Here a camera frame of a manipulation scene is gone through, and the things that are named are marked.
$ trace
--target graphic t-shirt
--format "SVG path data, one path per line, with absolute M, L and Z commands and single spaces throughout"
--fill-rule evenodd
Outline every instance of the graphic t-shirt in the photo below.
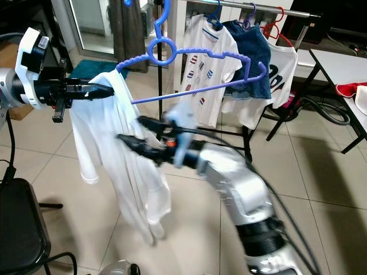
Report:
M 297 66 L 298 55 L 293 47 L 268 44 L 271 52 L 269 65 L 271 99 L 233 100 L 226 97 L 223 101 L 222 112 L 237 114 L 239 122 L 249 129 L 256 128 L 267 105 L 273 104 L 273 108 L 279 108 L 288 101 Z
M 153 236 L 164 235 L 159 221 L 171 209 L 169 188 L 155 164 L 129 150 L 116 135 L 148 138 L 155 145 L 159 142 L 138 123 L 139 112 L 131 105 L 132 97 L 121 74 L 116 70 L 100 73 L 91 82 L 113 87 L 115 94 L 73 101 L 70 117 L 81 176 L 87 183 L 98 182 L 95 165 L 102 165 L 125 220 L 153 244 Z
M 215 31 L 206 18 L 200 14 L 191 18 L 183 39 L 184 48 L 205 48 L 214 53 L 238 53 L 236 41 L 225 27 Z M 188 54 L 185 74 L 180 92 L 211 87 L 231 81 L 241 61 L 232 57 L 211 58 L 207 54 Z M 182 96 L 190 103 L 198 123 L 215 127 L 225 88 L 198 94 Z

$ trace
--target white table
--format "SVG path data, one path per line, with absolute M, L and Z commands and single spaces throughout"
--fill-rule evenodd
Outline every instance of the white table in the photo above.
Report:
M 279 121 L 268 135 L 267 140 L 270 140 L 273 137 L 276 130 L 294 109 L 296 102 L 303 95 L 307 94 L 307 86 L 313 81 L 320 70 L 332 87 L 336 84 L 367 82 L 367 58 L 347 56 L 345 54 L 324 52 L 322 50 L 313 49 L 310 50 L 310 54 L 316 62 L 315 67 L 289 105 L 288 112 L 285 112 L 284 115 L 280 117 Z M 351 117 L 352 126 L 358 135 L 358 138 L 356 138 L 355 141 L 342 151 L 342 153 L 345 154 L 360 141 L 367 139 L 367 116 L 357 108 L 353 99 L 343 98 L 343 100 Z

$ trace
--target denim shirt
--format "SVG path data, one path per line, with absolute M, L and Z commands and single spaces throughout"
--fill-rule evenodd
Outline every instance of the denim shirt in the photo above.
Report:
M 268 68 L 271 54 L 268 42 L 262 35 L 259 25 L 256 24 L 256 26 L 251 27 L 249 30 L 244 30 L 236 20 L 224 22 L 223 25 L 235 39 L 239 53 L 251 59 L 249 78 L 258 76 L 261 73 L 257 66 L 259 61 L 267 68 L 267 72 L 261 80 L 229 86 L 226 88 L 224 95 L 232 96 L 234 100 L 248 99 L 250 97 L 255 99 L 270 99 L 271 92 Z M 241 69 L 236 71 L 232 81 L 244 78 L 244 62 L 242 62 L 242 66 Z

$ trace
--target red cloth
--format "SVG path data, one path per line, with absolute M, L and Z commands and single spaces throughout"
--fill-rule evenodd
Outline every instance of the red cloth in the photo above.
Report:
M 351 83 L 351 84 L 337 84 L 335 85 L 335 91 L 338 95 L 343 97 L 352 97 L 357 92 L 358 86 L 367 86 L 367 82 Z

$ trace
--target black chair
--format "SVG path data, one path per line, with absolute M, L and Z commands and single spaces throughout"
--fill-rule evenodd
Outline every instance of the black chair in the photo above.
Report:
M 30 274 L 44 267 L 50 275 L 49 262 L 69 257 L 77 275 L 75 256 L 70 252 L 50 257 L 51 243 L 40 207 L 60 209 L 62 204 L 38 203 L 32 186 L 24 179 L 14 179 L 15 141 L 9 114 L 6 115 L 11 138 L 11 157 L 0 184 L 0 274 Z

